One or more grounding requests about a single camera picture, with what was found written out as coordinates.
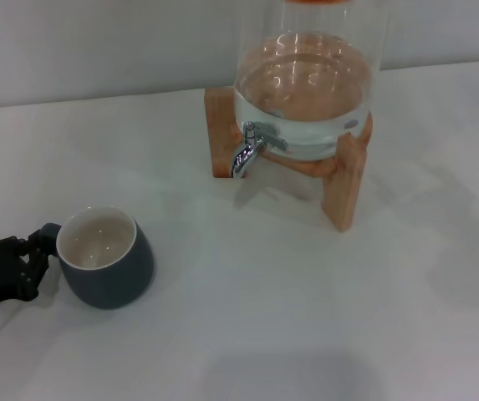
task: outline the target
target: white table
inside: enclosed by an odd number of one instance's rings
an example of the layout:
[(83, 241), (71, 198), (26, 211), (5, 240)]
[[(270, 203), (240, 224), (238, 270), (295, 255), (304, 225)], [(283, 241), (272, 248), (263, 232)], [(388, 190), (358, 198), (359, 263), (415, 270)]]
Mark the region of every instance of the white table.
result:
[(479, 400), (479, 63), (384, 72), (354, 228), (260, 160), (211, 177), (203, 91), (0, 109), (0, 238), (133, 214), (157, 274), (0, 305), (0, 401)]

